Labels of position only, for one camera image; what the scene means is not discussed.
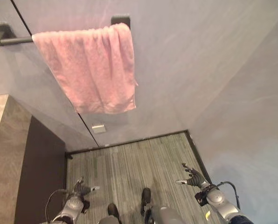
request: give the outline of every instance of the wall outlet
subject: wall outlet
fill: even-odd
[[[106,132],[105,125],[101,125],[101,124],[99,124],[99,125],[92,125],[91,128],[92,128],[92,131],[93,131],[94,134],[99,134],[99,133]]]

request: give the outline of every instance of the black cable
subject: black cable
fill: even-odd
[[[58,190],[53,191],[52,194],[50,195],[50,197],[49,197],[49,199],[48,199],[48,201],[47,201],[47,204],[46,204],[46,208],[45,208],[45,216],[46,216],[46,221],[47,221],[48,224],[51,223],[51,220],[50,220],[50,218],[49,218],[49,216],[48,216],[48,205],[49,205],[49,203],[50,203],[50,201],[51,201],[52,196],[53,196],[55,193],[57,193],[57,192],[68,193],[68,190],[66,190],[66,189],[58,189]]]
[[[236,196],[236,206],[238,207],[238,209],[241,209],[240,201],[239,201],[239,199],[238,199],[238,195],[237,195],[237,192],[236,192],[236,187],[235,187],[235,185],[234,185],[233,183],[231,183],[230,181],[224,181],[224,182],[221,182],[221,183],[215,185],[213,188],[211,188],[211,189],[207,192],[206,196],[208,195],[209,192],[211,192],[211,190],[217,189],[219,186],[221,186],[221,185],[223,185],[223,184],[226,184],[226,183],[227,183],[227,184],[230,184],[230,185],[232,186],[232,188],[233,188],[233,190],[234,190],[234,194],[235,194],[235,196]]]

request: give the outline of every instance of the floor trim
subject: floor trim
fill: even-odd
[[[71,158],[72,155],[74,154],[79,154],[79,153],[85,153],[85,152],[90,152],[90,151],[94,151],[94,150],[99,150],[99,149],[105,149],[105,148],[110,148],[110,147],[115,147],[115,146],[121,146],[121,145],[125,145],[125,144],[130,144],[130,143],[134,143],[134,142],[139,142],[139,141],[145,141],[145,140],[150,140],[150,139],[155,139],[155,138],[160,138],[160,137],[164,137],[164,136],[168,136],[168,135],[172,135],[172,134],[180,134],[180,133],[184,133],[186,135],[186,138],[189,142],[189,145],[194,153],[194,156],[200,166],[200,169],[202,171],[203,176],[205,177],[205,179],[207,179],[207,181],[209,183],[212,183],[209,174],[204,166],[204,163],[201,159],[201,156],[198,152],[198,149],[192,139],[192,136],[189,132],[189,130],[182,130],[182,131],[178,131],[178,132],[172,132],[172,133],[168,133],[168,134],[161,134],[161,135],[157,135],[157,136],[153,136],[153,137],[149,137],[149,138],[144,138],[144,139],[138,139],[138,140],[133,140],[133,141],[126,141],[123,143],[118,143],[118,144],[113,144],[113,145],[108,145],[105,147],[97,147],[97,148],[86,148],[86,149],[81,149],[81,150],[77,150],[74,152],[66,152],[66,158]]]

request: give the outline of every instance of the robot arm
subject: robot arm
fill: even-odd
[[[185,171],[189,172],[191,178],[187,180],[177,180],[176,183],[199,187],[201,192],[197,193],[195,198],[200,206],[209,204],[226,224],[253,224],[240,211],[237,195],[237,206],[235,206],[227,200],[223,192],[217,189],[218,186],[230,182],[222,182],[218,185],[210,184],[198,171],[188,167],[186,163],[183,163],[182,165],[186,169]]]
[[[92,191],[98,190],[99,186],[90,188],[83,186],[82,183],[83,178],[79,179],[76,182],[74,189],[69,193],[68,197],[66,198],[66,202],[63,209],[52,220],[52,222],[50,221],[47,215],[47,207],[53,194],[50,196],[46,206],[46,220],[48,224],[75,224],[79,215],[87,211],[87,209],[90,206],[90,203],[84,199],[84,196]]]

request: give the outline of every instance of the wall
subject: wall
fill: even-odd
[[[107,26],[130,14],[137,109],[82,114],[99,145],[190,128],[278,21],[278,1],[15,0],[32,33]]]
[[[191,130],[211,178],[235,183],[254,223],[278,224],[278,23]]]
[[[8,0],[0,0],[1,21],[17,36],[29,35]],[[68,151],[97,146],[34,44],[0,47],[0,94],[13,96],[62,138]]]

